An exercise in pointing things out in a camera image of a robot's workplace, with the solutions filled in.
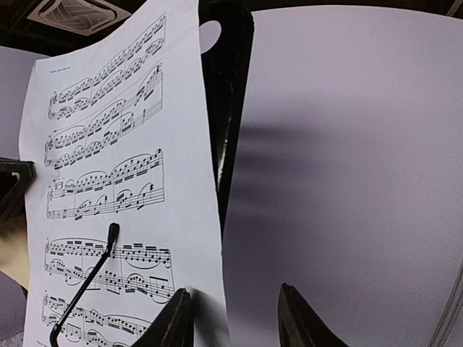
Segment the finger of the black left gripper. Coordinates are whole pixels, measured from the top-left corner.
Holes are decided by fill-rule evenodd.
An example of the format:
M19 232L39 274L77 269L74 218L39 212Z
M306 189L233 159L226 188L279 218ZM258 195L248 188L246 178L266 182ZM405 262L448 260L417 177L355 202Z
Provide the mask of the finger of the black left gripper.
M34 164L1 158L1 222L25 211L25 193L36 178Z

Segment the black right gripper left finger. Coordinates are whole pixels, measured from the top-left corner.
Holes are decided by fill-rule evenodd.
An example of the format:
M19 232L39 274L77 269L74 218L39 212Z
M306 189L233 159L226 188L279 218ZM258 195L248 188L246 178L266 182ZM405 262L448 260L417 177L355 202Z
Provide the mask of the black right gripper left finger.
M133 347L193 347L194 317L191 296L178 289Z

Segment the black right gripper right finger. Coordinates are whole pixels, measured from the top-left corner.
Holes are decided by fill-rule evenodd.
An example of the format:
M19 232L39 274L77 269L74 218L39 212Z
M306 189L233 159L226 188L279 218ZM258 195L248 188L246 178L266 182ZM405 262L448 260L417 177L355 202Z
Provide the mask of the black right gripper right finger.
M280 346L347 347L288 283L281 285L277 311Z

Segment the yellow sheet music page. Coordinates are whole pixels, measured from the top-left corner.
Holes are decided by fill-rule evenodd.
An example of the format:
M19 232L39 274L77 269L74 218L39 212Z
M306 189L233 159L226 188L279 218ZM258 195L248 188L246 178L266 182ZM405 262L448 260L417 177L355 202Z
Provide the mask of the yellow sheet music page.
M25 214L1 222L1 271L29 290L30 261Z

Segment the white sheet music page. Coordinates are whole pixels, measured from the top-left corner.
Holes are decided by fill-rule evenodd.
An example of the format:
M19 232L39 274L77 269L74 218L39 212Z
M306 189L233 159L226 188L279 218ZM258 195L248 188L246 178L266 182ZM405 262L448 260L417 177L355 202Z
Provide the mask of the white sheet music page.
M229 346L198 3L147 1L87 48L34 63L20 127L30 285L24 344L53 325L120 232L60 346L130 346L180 288L196 346Z

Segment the black perforated music stand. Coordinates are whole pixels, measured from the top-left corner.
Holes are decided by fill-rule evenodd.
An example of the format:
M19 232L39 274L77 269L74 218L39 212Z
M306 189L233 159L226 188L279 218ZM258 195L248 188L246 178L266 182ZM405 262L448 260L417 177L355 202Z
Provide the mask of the black perforated music stand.
M58 169L134 134L123 159L56 179L48 193L48 218L108 234L102 241L67 229L46 243L45 269L78 287L70 302L43 300L52 346L132 346L180 288L191 296L193 346L230 344L221 242L254 27L237 3L203 3L199 20L221 26L214 47L188 58L202 69L199 116L179 89L168 102L156 63L71 136L50 141L75 146L54 161Z

